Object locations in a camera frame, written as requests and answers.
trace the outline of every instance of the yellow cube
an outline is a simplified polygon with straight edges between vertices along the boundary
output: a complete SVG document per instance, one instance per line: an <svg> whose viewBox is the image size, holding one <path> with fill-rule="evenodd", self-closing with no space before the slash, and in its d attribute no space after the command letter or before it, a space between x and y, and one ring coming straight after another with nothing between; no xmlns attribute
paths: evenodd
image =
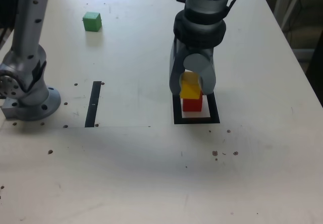
<svg viewBox="0 0 323 224"><path fill-rule="evenodd" d="M182 99L199 99L201 88L198 85L198 74L194 72L184 72L182 74L182 88L180 97Z"/></svg>

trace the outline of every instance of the table surface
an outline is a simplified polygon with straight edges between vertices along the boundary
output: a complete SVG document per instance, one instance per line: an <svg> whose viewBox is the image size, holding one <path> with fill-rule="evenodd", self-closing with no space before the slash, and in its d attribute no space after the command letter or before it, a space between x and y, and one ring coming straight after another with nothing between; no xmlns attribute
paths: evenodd
<svg viewBox="0 0 323 224"><path fill-rule="evenodd" d="M0 223L323 222L323 109L266 1L237 0L225 18L213 125L173 124L169 56L183 7L49 0L40 44L62 105L37 122L1 114ZM87 11L101 13L99 32L84 31ZM93 81L105 83L99 127L84 128Z"/></svg>

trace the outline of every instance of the black tape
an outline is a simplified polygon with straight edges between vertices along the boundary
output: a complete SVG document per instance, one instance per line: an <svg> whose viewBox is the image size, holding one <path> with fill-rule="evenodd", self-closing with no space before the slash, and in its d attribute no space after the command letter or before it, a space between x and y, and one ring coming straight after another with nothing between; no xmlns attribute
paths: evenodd
<svg viewBox="0 0 323 224"><path fill-rule="evenodd" d="M92 85L90 102L89 102L89 107L87 109L84 127L94 127L97 106L99 104L100 90L101 90L101 81L94 81Z"/></svg>
<svg viewBox="0 0 323 224"><path fill-rule="evenodd" d="M179 95L173 95L173 113L174 113L174 124L215 124L220 123L216 98L214 93L209 94L207 97L208 110L210 117L200 118L183 118L182 117L182 104Z"/></svg>

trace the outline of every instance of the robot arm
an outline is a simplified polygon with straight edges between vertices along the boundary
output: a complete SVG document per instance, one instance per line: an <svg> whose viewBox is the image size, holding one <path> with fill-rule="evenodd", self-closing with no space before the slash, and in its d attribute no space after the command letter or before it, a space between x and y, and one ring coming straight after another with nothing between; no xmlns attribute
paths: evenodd
<svg viewBox="0 0 323 224"><path fill-rule="evenodd" d="M56 111L60 94L44 82L46 53L39 45L48 0L19 0L12 47L0 65L7 119L34 121Z"/></svg>
<svg viewBox="0 0 323 224"><path fill-rule="evenodd" d="M175 18L175 39L170 60L170 89L173 95L181 91L181 75L185 70L199 75L204 95L212 94L216 85L213 49L226 32L223 18L233 2L228 0L185 0L185 8Z"/></svg>

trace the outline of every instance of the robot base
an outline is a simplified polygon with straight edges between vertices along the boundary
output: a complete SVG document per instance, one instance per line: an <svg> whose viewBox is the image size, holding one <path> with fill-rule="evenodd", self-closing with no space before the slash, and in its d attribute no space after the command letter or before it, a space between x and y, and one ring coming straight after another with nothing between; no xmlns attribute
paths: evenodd
<svg viewBox="0 0 323 224"><path fill-rule="evenodd" d="M53 114L61 104L60 93L52 88L48 88L48 98L41 104L25 106L19 104L15 99L7 98L2 106L2 111L6 119L18 119L22 121L36 121Z"/></svg>

